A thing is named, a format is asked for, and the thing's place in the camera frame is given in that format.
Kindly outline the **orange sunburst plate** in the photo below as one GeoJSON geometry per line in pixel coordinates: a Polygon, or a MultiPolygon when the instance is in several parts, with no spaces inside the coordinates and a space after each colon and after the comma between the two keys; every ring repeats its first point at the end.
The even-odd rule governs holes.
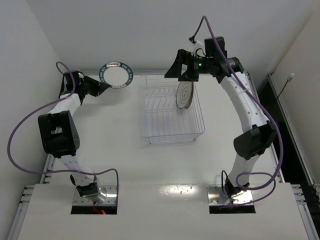
{"type": "Polygon", "coordinates": [[[188,101],[188,105],[186,105],[186,108],[190,107],[193,101],[193,96],[194,96],[194,82],[191,82],[191,93],[190,93],[190,97],[189,97],[189,101],[188,101]]]}

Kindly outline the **green rimmed white plate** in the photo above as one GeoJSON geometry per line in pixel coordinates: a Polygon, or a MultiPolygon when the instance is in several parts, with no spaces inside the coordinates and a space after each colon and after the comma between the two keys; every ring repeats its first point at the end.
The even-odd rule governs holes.
{"type": "Polygon", "coordinates": [[[99,80],[112,89],[123,89],[133,81],[132,69],[123,62],[109,62],[103,65],[98,73],[99,80]]]}

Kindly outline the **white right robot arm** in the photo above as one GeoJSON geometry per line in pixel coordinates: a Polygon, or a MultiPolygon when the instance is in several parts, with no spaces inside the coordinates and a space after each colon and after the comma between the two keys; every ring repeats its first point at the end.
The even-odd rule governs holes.
{"type": "Polygon", "coordinates": [[[197,82],[200,75],[210,74],[229,96],[242,128],[242,134],[233,140],[236,158],[222,187],[223,193],[231,197],[248,189],[255,163],[276,137],[276,125],[253,96],[240,60],[227,57],[223,37],[201,42],[192,36],[189,41],[192,51],[179,49],[164,76],[191,83],[197,82]]]}

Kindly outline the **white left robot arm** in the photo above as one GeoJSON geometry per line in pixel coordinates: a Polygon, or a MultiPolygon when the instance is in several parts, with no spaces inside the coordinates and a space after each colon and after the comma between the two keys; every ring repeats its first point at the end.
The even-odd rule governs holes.
{"type": "Polygon", "coordinates": [[[97,81],[77,70],[66,72],[62,77],[59,102],[47,114],[38,117],[44,151],[66,166],[78,194],[94,203],[105,201],[107,192],[99,184],[94,172],[76,155],[80,137],[73,115],[87,95],[98,97],[108,88],[108,83],[97,81]]]}

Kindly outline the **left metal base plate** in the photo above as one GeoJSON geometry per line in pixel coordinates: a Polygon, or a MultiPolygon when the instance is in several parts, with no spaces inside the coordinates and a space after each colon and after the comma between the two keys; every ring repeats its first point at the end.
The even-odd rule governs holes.
{"type": "Polygon", "coordinates": [[[94,203],[98,206],[116,206],[117,205],[117,186],[104,185],[101,187],[101,194],[96,198],[81,197],[77,190],[74,191],[72,200],[73,206],[92,206],[94,203]]]}

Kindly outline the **metal base plate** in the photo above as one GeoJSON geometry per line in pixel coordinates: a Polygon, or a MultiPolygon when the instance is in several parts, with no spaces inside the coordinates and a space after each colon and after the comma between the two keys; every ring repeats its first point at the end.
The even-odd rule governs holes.
{"type": "Polygon", "coordinates": [[[94,203],[98,206],[116,206],[117,205],[117,186],[104,185],[101,187],[101,194],[96,198],[81,197],[77,190],[74,191],[72,200],[73,206],[92,206],[94,203]]]}
{"type": "Polygon", "coordinates": [[[235,206],[251,206],[253,205],[253,195],[251,191],[241,190],[239,193],[228,197],[220,185],[207,185],[208,205],[210,207],[235,207],[235,206]]]}

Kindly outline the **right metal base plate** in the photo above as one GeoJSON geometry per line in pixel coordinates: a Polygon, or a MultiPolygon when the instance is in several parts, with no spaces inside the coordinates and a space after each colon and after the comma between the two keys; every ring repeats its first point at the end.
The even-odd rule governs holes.
{"type": "Polygon", "coordinates": [[[210,207],[235,207],[235,206],[251,206],[253,205],[253,195],[251,191],[241,190],[239,193],[228,197],[220,185],[207,185],[208,205],[210,207]]]}

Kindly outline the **aluminium frame rail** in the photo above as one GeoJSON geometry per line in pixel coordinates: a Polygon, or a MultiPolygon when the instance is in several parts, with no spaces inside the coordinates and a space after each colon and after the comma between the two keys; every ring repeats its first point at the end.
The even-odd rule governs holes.
{"type": "Polygon", "coordinates": [[[290,183],[297,201],[304,227],[310,240],[320,238],[320,185],[316,184],[307,167],[298,138],[281,103],[274,78],[270,74],[255,92],[261,104],[268,110],[279,127],[283,141],[283,160],[279,177],[290,183]]]}

